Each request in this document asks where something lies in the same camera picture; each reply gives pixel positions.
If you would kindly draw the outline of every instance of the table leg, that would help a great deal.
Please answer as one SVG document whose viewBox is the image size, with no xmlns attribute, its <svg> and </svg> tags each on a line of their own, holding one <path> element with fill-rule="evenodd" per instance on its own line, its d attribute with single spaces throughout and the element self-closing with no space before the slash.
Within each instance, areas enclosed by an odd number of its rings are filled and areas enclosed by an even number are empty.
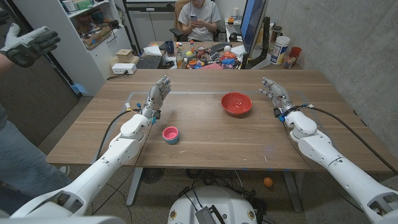
<svg viewBox="0 0 398 224">
<path fill-rule="evenodd" d="M 138 187 L 141 182 L 141 175 L 142 175 L 143 169 L 144 168 L 142 168 L 142 167 L 136 167 L 134 170 L 134 173 L 132 175 L 129 195 L 127 196 L 127 200 L 126 200 L 127 206 L 131 206 L 134 204 L 134 199 L 136 199 L 136 197 L 137 197 Z"/>
<path fill-rule="evenodd" d="M 303 208 L 301 206 L 299 192 L 297 191 L 293 173 L 291 171 L 284 171 L 284 179 L 290 199 L 292 200 L 293 210 L 295 212 L 301 212 Z"/>
</svg>

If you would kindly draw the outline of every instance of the phone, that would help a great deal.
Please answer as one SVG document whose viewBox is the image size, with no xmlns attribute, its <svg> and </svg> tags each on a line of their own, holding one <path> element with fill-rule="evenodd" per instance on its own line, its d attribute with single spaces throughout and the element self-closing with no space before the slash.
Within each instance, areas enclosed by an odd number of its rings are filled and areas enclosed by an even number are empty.
<svg viewBox="0 0 398 224">
<path fill-rule="evenodd" d="M 196 21 L 198 19 L 197 15 L 191 15 L 191 21 Z"/>
</svg>

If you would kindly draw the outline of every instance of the orange ball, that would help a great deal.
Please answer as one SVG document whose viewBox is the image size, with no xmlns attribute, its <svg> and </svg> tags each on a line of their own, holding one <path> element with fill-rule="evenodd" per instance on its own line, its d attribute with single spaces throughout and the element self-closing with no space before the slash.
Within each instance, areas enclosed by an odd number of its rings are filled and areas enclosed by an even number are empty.
<svg viewBox="0 0 398 224">
<path fill-rule="evenodd" d="M 272 179 L 269 178 L 269 177 L 264 178 L 264 185 L 265 185 L 266 187 L 272 186 Z"/>
</svg>

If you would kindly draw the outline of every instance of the computer monitor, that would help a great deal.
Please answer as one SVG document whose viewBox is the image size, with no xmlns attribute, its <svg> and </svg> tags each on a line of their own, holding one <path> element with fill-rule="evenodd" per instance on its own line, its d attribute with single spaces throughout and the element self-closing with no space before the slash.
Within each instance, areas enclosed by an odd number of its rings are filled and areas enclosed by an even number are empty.
<svg viewBox="0 0 398 224">
<path fill-rule="evenodd" d="M 244 49 L 251 57 L 259 36 L 262 20 L 266 15 L 267 0 L 247 0 L 241 23 L 241 34 Z"/>
</svg>

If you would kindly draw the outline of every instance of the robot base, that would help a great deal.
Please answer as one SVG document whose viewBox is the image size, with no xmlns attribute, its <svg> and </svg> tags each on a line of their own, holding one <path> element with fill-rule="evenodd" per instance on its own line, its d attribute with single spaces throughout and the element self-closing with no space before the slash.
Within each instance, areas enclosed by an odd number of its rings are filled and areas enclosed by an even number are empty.
<svg viewBox="0 0 398 224">
<path fill-rule="evenodd" d="M 214 205 L 226 224 L 257 223 L 251 204 L 233 190 L 219 186 L 204 186 L 195 189 L 195 192 L 201 205 L 208 208 Z M 201 210 L 199 202 L 192 190 L 187 192 L 187 196 L 181 196 L 172 205 L 167 223 L 197 224 L 198 220 L 195 216 L 195 207 Z M 216 223 L 220 223 L 214 213 L 211 215 Z"/>
</svg>

